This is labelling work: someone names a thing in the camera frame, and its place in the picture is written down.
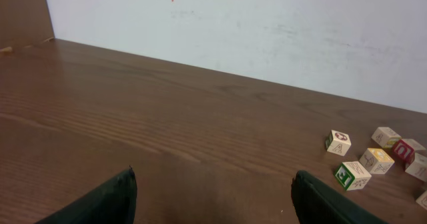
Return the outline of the red block letter M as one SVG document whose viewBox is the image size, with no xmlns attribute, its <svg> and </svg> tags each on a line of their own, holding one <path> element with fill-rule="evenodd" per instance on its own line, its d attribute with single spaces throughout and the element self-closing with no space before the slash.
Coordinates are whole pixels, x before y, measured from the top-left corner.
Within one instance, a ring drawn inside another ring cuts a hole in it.
<svg viewBox="0 0 427 224">
<path fill-rule="evenodd" d="M 416 203 L 423 209 L 427 210 L 427 191 L 423 192 L 417 199 Z"/>
</svg>

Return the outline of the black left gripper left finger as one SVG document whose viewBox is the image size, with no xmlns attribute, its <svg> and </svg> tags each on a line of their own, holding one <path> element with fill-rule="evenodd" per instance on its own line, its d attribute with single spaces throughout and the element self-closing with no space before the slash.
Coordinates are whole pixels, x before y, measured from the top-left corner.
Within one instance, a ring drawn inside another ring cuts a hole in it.
<svg viewBox="0 0 427 224">
<path fill-rule="evenodd" d="M 137 182 L 131 167 L 39 223 L 129 223 L 135 219 Z"/>
</svg>

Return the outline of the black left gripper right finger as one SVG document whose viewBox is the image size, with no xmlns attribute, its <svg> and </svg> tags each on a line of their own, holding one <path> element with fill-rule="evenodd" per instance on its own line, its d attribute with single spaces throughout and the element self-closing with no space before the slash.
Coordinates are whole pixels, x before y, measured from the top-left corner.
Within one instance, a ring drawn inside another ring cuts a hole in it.
<svg viewBox="0 0 427 224">
<path fill-rule="evenodd" d="M 386 223 L 304 170 L 292 179 L 291 198 L 300 223 Z"/>
</svg>

